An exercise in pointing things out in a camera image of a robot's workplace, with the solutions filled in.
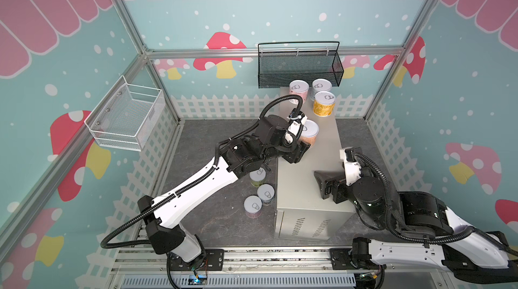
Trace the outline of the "yellow label can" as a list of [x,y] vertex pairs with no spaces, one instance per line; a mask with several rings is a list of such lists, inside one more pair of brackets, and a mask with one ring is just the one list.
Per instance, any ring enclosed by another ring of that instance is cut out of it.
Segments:
[[336,97],[327,91],[317,92],[314,96],[313,113],[320,117],[328,117],[333,114]]

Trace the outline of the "pink front can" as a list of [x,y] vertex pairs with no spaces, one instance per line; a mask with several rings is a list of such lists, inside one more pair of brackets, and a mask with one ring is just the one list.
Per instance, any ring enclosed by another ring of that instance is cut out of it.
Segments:
[[256,196],[251,195],[247,197],[244,201],[244,209],[246,216],[249,218],[255,219],[258,218],[261,215],[263,208],[263,202],[262,200]]

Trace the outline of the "pink label can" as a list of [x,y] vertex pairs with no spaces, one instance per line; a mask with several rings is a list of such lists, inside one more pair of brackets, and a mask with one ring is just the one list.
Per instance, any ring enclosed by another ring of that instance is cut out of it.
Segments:
[[289,93],[300,96],[302,98],[302,103],[305,103],[309,89],[310,87],[308,83],[304,80],[293,80],[289,84]]

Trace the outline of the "blue label can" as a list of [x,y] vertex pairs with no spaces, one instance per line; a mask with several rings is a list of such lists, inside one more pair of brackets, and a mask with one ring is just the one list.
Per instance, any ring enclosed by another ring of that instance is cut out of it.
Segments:
[[332,83],[326,79],[316,79],[312,83],[312,96],[314,97],[318,92],[329,92],[333,87]]

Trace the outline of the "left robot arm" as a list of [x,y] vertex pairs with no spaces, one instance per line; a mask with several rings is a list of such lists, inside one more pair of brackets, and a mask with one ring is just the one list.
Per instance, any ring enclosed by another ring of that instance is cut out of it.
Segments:
[[101,248],[150,245],[157,255],[176,255],[196,269],[206,252],[182,220],[216,192],[266,168],[271,160],[298,163],[310,147],[300,139],[307,121],[302,105],[302,97],[295,94],[274,99],[251,127],[217,143],[214,157],[196,174],[165,194],[140,198],[139,215],[106,235]]

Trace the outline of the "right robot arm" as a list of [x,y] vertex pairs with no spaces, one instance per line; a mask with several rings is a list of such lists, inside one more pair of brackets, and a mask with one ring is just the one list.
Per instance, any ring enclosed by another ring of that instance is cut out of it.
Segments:
[[397,191],[378,165],[358,147],[340,151],[343,171],[316,171],[323,199],[352,204],[369,229],[388,231],[396,243],[366,237],[352,247],[330,250],[337,270],[361,270],[380,288],[388,266],[403,264],[450,271],[473,284],[517,281],[517,251],[499,231],[484,232],[455,214],[443,201],[422,191]]

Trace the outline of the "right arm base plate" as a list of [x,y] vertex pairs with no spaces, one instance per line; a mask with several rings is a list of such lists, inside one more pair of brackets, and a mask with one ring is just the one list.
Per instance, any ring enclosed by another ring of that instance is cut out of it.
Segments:
[[367,249],[359,247],[330,249],[330,261],[333,270],[386,270],[385,266],[371,261]]

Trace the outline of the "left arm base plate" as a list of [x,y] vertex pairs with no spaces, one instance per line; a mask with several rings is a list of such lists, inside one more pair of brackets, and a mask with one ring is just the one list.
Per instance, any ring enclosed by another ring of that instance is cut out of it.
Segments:
[[205,271],[222,271],[225,251],[223,249],[207,249],[204,259],[196,258],[194,261],[186,263],[180,257],[171,254],[168,258],[167,265],[170,271],[191,271],[196,267],[197,272]]

